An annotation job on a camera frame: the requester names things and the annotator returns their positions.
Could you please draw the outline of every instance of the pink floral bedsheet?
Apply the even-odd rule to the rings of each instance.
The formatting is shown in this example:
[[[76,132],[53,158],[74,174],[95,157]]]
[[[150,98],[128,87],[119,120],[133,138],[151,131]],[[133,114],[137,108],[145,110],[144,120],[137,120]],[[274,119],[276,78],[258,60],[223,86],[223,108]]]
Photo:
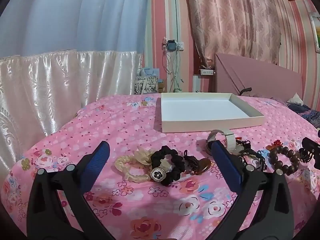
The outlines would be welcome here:
[[[138,145],[145,149],[168,145],[180,152],[187,149],[198,159],[207,157],[204,146],[208,132],[161,133],[160,96],[102,98],[81,109],[59,132],[25,152],[1,188],[1,201],[19,228],[26,233],[28,198],[37,169],[62,170],[69,163],[76,164],[106,140],[111,147],[110,158],[85,198],[111,234],[118,240],[205,239],[236,198],[214,161],[210,170],[201,176],[183,174],[180,181],[169,187],[156,182],[124,181],[113,165],[117,156],[131,154]],[[242,99],[261,111],[266,123],[234,132],[250,140],[252,148],[261,150],[266,159],[265,147],[277,139],[294,150],[300,148],[305,136],[320,142],[317,130],[310,123],[280,103],[262,98]],[[290,165],[285,156],[279,158]],[[267,164],[268,171],[273,172],[268,161]],[[287,177],[295,233],[308,220],[319,195],[320,171],[315,170],[313,164],[313,161],[308,165],[301,163],[300,169]],[[133,174],[142,172],[142,167],[132,168]],[[258,193],[241,229],[249,226],[260,197]],[[79,228],[65,196],[60,194],[60,198],[71,224]]]

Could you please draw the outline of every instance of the white watch strap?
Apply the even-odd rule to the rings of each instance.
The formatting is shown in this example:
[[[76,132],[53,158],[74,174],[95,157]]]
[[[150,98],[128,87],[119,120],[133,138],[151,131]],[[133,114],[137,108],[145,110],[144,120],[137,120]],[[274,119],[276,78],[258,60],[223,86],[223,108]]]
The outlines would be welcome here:
[[[232,153],[236,149],[236,138],[234,133],[229,129],[223,129],[223,130],[215,129],[215,130],[212,130],[208,135],[207,142],[215,141],[217,133],[221,133],[226,137],[227,151],[229,153]]]

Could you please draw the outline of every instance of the power strip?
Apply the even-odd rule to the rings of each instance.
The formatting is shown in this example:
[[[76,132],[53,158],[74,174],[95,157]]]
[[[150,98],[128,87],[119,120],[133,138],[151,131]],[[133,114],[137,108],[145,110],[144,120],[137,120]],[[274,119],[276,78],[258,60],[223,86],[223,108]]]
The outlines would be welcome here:
[[[213,69],[200,69],[200,75],[202,76],[213,76],[216,72]]]

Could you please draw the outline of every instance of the black flower emblem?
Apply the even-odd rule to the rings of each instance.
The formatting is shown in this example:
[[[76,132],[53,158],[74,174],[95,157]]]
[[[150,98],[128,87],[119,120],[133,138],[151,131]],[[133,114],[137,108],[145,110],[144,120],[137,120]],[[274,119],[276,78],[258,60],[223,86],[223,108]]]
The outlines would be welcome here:
[[[156,171],[154,176],[155,176],[155,178],[160,179],[163,175],[160,171]]]

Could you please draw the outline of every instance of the satin curtain trim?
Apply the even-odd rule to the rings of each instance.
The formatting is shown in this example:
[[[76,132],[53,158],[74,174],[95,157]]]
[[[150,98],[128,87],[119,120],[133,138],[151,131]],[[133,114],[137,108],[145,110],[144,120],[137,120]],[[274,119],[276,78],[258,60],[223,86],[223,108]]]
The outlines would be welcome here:
[[[206,68],[226,53],[276,64],[281,31],[274,0],[189,0],[197,50]]]
[[[142,54],[76,50],[0,60],[0,183],[12,166],[79,109],[133,94]]]

